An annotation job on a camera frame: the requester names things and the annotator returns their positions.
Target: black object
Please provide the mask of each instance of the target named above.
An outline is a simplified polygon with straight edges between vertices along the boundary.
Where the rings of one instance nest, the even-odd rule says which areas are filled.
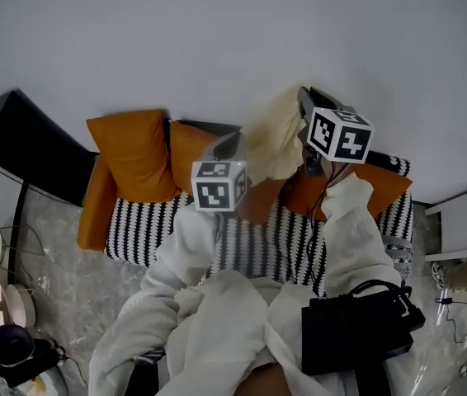
[[[241,130],[241,126],[226,125],[224,123],[201,122],[198,120],[178,120],[178,122],[182,125],[193,126],[197,129],[204,130],[209,134],[214,134],[217,136],[224,136],[234,132],[239,132]]]
[[[16,325],[0,326],[0,365],[16,365],[33,351],[34,340],[24,328]]]
[[[228,160],[237,152],[241,132],[235,132],[214,148],[214,156],[217,160]]]
[[[125,396],[154,396],[160,390],[157,364],[136,364],[129,378]]]
[[[355,298],[377,285],[388,290]],[[371,394],[381,394],[376,386],[387,383],[382,361],[409,351],[410,332],[426,321],[410,295],[408,286],[368,280],[347,295],[310,300],[301,313],[302,371],[321,375],[355,370],[361,394],[368,394],[368,383],[375,389]]]
[[[318,89],[311,87],[307,89],[301,87],[298,91],[298,107],[300,108],[300,115],[302,118],[306,118],[307,123],[310,122],[310,117],[313,114],[315,107],[321,107],[323,109],[339,110],[342,109],[342,104],[336,102],[329,95],[319,91]],[[307,133],[309,127],[304,127],[298,137],[301,142],[307,141]],[[322,169],[322,154],[312,148],[310,145],[304,144],[303,147],[303,160],[307,174],[309,176],[318,177],[323,176]]]
[[[17,325],[0,326],[0,376],[9,387],[17,387],[55,367],[59,353],[50,341],[32,339]]]
[[[82,206],[95,157],[20,90],[0,96],[0,169],[14,180]]]
[[[25,206],[26,193],[28,192],[28,183],[23,182],[17,198],[16,211],[13,215],[12,235],[10,236],[10,253],[8,256],[8,276],[7,283],[11,284],[15,281],[16,255],[17,255],[17,240],[19,239],[19,229],[21,225],[22,208]]]
[[[0,376],[6,380],[8,387],[17,387],[55,367],[59,361],[59,353],[49,341],[34,339],[34,351],[30,358],[10,367],[0,365]]]

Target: sofa armrest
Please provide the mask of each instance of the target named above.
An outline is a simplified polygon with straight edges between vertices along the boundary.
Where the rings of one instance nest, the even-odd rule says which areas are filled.
[[[103,251],[115,208],[117,188],[109,167],[98,157],[78,228],[78,245],[83,249]]]

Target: white cube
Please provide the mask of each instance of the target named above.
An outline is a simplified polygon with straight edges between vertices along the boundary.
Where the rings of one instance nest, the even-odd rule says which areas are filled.
[[[193,162],[191,187],[199,211],[235,211],[247,192],[247,164],[242,161]]]
[[[334,162],[366,162],[375,128],[363,116],[315,107],[307,143]]]

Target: black monitor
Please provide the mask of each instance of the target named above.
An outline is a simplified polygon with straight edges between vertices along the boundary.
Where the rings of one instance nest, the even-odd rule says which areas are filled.
[[[83,206],[95,161],[20,90],[0,96],[0,172]]]

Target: orange pillow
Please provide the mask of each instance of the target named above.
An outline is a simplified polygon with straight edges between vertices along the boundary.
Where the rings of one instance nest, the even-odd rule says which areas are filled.
[[[373,195],[371,195],[367,209],[375,218],[412,184],[412,181],[406,177],[371,164],[353,164],[351,172],[373,186]],[[308,177],[302,168],[284,189],[283,202],[285,207],[293,213],[308,215],[326,183],[325,177]],[[321,210],[315,211],[314,218],[326,220],[325,214]]]
[[[214,142],[217,136],[194,126],[178,122],[169,124],[169,147],[171,149],[171,172],[175,184],[193,196],[191,189],[191,166],[204,149]]]
[[[241,219],[254,224],[265,224],[274,201],[276,201],[286,181],[287,179],[278,181],[267,178],[248,188],[247,194],[238,207]]]
[[[169,139],[173,180],[179,188],[193,196],[191,166],[200,158],[205,148],[217,139],[217,136],[194,126],[171,122]],[[254,224],[266,223],[272,204],[285,182],[286,180],[266,179],[248,188],[247,194],[238,207],[240,217]]]
[[[83,249],[103,251],[118,190],[109,167],[98,157],[88,184],[82,216],[79,220],[78,245]]]
[[[162,122],[160,110],[87,120],[120,198],[133,202],[166,202],[180,194],[168,169]]]

